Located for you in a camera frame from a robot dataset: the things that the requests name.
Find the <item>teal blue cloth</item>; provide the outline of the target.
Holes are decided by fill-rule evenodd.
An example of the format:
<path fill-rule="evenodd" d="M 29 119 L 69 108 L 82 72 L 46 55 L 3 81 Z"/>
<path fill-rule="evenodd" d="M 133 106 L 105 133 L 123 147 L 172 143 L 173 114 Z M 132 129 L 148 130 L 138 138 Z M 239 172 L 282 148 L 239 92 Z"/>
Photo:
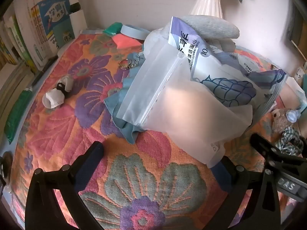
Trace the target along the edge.
<path fill-rule="evenodd" d="M 124 78 L 122 88 L 105 101 L 106 107 L 111 115 L 111 120 L 117 130 L 123 135 L 129 144 L 135 144 L 138 135 L 143 132 L 139 127 L 127 122 L 122 116 L 122 106 L 135 76 L 129 75 Z"/>

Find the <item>floral orange table cloth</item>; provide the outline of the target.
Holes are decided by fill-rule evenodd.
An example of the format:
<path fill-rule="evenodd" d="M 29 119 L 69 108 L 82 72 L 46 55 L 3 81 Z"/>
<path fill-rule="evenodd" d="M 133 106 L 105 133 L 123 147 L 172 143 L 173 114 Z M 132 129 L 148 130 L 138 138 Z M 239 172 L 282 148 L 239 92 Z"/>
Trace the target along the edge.
<path fill-rule="evenodd" d="M 81 34 L 51 72 L 32 104 L 19 135 L 12 168 L 12 211 L 25 217 L 36 168 L 58 170 L 73 163 L 94 141 L 105 155 L 81 198 L 105 229 L 201 229 L 224 198 L 209 169 L 163 133 L 140 133 L 129 144 L 114 126 L 104 100 L 122 88 L 128 72 L 104 34 Z M 70 75 L 64 103 L 42 103 L 57 81 Z"/>

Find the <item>blue cover book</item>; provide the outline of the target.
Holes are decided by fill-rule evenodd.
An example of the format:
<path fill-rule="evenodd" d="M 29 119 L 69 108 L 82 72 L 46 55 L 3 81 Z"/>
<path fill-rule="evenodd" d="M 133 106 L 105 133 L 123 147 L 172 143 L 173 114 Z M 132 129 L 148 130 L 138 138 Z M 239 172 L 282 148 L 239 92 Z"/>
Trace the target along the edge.
<path fill-rule="evenodd" d="M 55 56 L 59 49 L 75 38 L 69 0 L 43 0 L 36 4 L 35 12 L 41 19 L 50 54 Z"/>

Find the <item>white tissue box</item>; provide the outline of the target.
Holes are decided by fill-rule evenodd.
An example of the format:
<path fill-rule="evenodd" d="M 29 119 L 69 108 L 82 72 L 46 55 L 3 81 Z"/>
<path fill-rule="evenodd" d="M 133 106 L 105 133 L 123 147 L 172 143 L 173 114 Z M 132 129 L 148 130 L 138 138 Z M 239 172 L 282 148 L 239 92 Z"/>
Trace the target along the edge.
<path fill-rule="evenodd" d="M 285 108 L 298 110 L 300 113 L 306 109 L 306 95 L 293 77 L 288 77 L 279 94 Z"/>

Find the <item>coral pink pouch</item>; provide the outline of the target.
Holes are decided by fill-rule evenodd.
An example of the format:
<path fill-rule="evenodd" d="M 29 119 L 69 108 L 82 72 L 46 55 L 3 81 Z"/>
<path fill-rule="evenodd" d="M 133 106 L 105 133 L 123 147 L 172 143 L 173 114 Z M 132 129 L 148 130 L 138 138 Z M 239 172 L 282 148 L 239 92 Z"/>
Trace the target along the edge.
<path fill-rule="evenodd" d="M 131 38 L 123 34 L 117 34 L 112 37 L 117 49 L 129 49 L 142 46 L 142 43 L 137 39 Z"/>

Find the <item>green pouch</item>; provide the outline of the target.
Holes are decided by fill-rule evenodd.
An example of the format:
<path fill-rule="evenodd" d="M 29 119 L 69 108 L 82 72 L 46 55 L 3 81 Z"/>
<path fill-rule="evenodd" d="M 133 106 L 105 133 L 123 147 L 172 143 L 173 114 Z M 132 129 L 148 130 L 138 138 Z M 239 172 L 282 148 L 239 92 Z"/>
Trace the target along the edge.
<path fill-rule="evenodd" d="M 106 34 L 109 37 L 113 37 L 117 34 L 121 33 L 123 24 L 120 22 L 115 22 L 111 24 L 109 27 L 107 27 L 105 30 L 103 30 L 103 33 Z"/>

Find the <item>green plastic packet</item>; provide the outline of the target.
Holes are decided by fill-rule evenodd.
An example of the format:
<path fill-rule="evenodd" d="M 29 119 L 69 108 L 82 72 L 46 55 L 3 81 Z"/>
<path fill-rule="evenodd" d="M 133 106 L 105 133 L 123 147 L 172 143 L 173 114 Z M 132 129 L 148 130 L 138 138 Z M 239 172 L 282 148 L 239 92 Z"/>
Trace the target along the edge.
<path fill-rule="evenodd" d="M 11 144 L 14 140 L 22 116 L 30 103 L 30 100 L 32 99 L 32 94 L 33 91 L 30 88 L 23 90 L 8 115 L 8 119 L 4 127 L 4 134 L 9 144 Z"/>

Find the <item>row of books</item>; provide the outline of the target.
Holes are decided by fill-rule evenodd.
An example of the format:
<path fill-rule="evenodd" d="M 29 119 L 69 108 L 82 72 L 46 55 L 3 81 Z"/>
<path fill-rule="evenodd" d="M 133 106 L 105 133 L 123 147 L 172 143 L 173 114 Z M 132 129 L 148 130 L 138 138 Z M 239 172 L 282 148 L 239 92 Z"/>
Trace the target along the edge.
<path fill-rule="evenodd" d="M 43 35 L 41 19 L 35 12 L 36 4 L 41 1 L 43 0 L 1 0 L 1 33 L 6 33 L 18 56 L 34 73 L 42 71 L 48 60 L 54 57 L 50 54 Z M 87 23 L 79 0 L 69 0 L 69 3 L 70 20 L 76 39 L 87 29 Z"/>

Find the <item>blue white wipes bag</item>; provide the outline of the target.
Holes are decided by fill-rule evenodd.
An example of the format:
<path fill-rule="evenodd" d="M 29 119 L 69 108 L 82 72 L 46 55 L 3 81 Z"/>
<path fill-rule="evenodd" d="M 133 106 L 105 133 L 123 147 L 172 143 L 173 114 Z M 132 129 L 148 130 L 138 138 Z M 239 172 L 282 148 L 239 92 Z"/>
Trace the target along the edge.
<path fill-rule="evenodd" d="M 209 45 L 180 18 L 158 40 L 130 86 L 122 116 L 142 130 L 166 133 L 209 168 L 225 142 L 241 136 L 272 106 L 287 74 Z"/>

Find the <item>white socks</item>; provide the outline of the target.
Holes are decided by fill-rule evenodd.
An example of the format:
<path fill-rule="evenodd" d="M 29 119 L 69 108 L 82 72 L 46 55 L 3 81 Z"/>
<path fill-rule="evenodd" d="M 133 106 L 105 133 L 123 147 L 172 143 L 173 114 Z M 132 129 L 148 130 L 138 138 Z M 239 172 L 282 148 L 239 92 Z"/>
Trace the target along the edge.
<path fill-rule="evenodd" d="M 48 108 L 56 108 L 64 103 L 64 100 L 68 97 L 73 87 L 74 79 L 70 75 L 60 78 L 55 88 L 46 92 L 42 98 L 43 105 Z"/>

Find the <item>grey blue plush toy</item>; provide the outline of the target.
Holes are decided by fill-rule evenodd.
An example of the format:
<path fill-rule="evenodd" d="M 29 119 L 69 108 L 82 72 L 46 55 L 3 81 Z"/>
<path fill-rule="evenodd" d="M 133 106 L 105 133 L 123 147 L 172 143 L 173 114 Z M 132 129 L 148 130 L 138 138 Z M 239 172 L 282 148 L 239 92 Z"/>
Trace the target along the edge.
<path fill-rule="evenodd" d="M 216 46 L 224 52 L 233 53 L 236 49 L 236 44 L 233 39 L 240 36 L 240 31 L 237 26 L 224 19 L 205 16 L 205 15 L 186 15 L 182 16 L 181 20 L 191 26 L 208 44 Z M 169 39 L 171 23 L 168 23 L 163 28 L 153 30 L 144 41 L 144 56 L 147 56 L 160 39 Z"/>

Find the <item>black pen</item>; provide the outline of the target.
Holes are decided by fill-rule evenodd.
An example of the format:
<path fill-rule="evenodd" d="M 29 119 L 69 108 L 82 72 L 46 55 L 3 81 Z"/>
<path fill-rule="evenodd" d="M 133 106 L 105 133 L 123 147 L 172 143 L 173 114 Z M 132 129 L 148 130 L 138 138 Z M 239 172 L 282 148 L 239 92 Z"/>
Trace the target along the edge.
<path fill-rule="evenodd" d="M 43 67 L 42 71 L 39 71 L 37 74 L 35 74 L 32 80 L 31 86 L 34 86 L 41 79 L 41 77 L 51 67 L 51 65 L 55 63 L 57 59 L 58 59 L 58 56 L 55 56 L 48 60 L 47 64 Z"/>

